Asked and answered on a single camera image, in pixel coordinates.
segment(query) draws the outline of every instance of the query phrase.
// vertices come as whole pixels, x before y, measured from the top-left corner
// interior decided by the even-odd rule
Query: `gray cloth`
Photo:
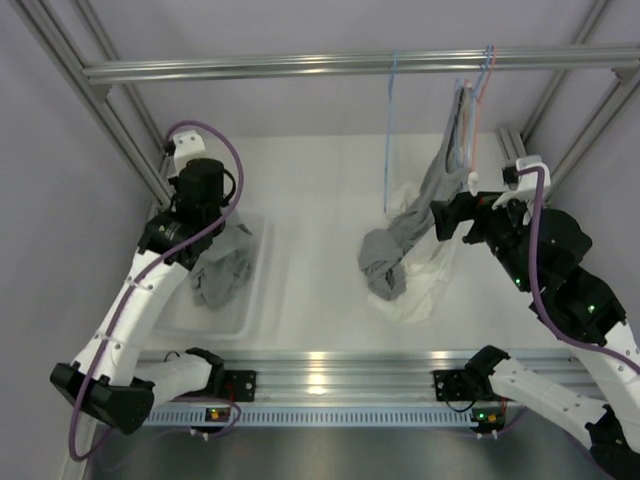
[[[456,170],[452,154],[455,144],[454,126],[465,102],[473,101],[469,96],[467,88],[459,88],[455,92],[442,145],[427,169],[418,198],[404,213],[394,218],[386,230],[372,230],[364,237],[358,266],[367,277],[369,289],[384,300],[394,300],[406,290],[400,261],[433,227],[431,202],[452,199],[460,192],[469,175],[467,168]]]
[[[254,248],[251,232],[233,212],[190,272],[196,302],[216,309],[231,301],[251,277]]]

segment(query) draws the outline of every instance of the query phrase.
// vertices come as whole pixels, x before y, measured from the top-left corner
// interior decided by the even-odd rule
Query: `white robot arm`
[[[219,396],[222,388],[222,360],[197,348],[136,369],[167,300],[224,226],[184,249],[176,246],[219,221],[221,208],[235,192],[234,182],[225,197],[224,175],[231,175],[221,162],[207,158],[204,141],[195,131],[176,134],[173,143],[172,205],[147,223],[127,278],[95,335],[70,364],[57,364],[51,374],[52,383],[70,403],[83,397],[82,411],[123,433],[139,428],[156,405],[187,392]],[[151,264],[155,267],[148,271]]]
[[[575,437],[614,478],[640,478],[640,349],[624,309],[604,281],[579,266],[591,239],[577,222],[565,212],[541,210],[549,181],[540,158],[519,159],[505,170],[505,181],[516,188],[433,202],[438,239],[451,238],[460,221],[473,220],[463,241],[486,242],[514,285],[534,292],[530,308],[583,363],[606,401],[577,395],[493,346],[480,350],[462,371],[438,372],[437,391],[445,400],[514,400]],[[527,224],[526,201],[534,193],[539,216],[534,210]]]

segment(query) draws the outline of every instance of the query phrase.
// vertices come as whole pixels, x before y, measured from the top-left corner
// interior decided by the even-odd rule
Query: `white tray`
[[[196,303],[190,278],[173,293],[165,306],[155,331],[162,335],[206,340],[238,340],[249,332],[259,314],[269,225],[251,211],[240,211],[240,218],[256,238],[251,259],[251,278],[235,293],[233,300],[212,310]]]

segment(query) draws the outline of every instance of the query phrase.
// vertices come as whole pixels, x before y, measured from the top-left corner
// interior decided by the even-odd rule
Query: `gray floor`
[[[114,465],[162,430],[114,437],[104,464]],[[245,428],[204,442],[164,436],[115,472],[99,462],[85,480],[400,480],[607,478],[555,426],[532,413],[498,441],[458,431],[397,428]]]

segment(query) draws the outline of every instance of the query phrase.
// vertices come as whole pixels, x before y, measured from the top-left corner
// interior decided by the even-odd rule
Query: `white cloth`
[[[387,212],[390,215],[402,213],[417,192],[417,186],[403,185],[391,198]],[[370,292],[368,302],[394,323],[428,320],[449,284],[454,251],[455,240],[439,242],[435,228],[431,228],[401,261],[406,291],[391,301]]]

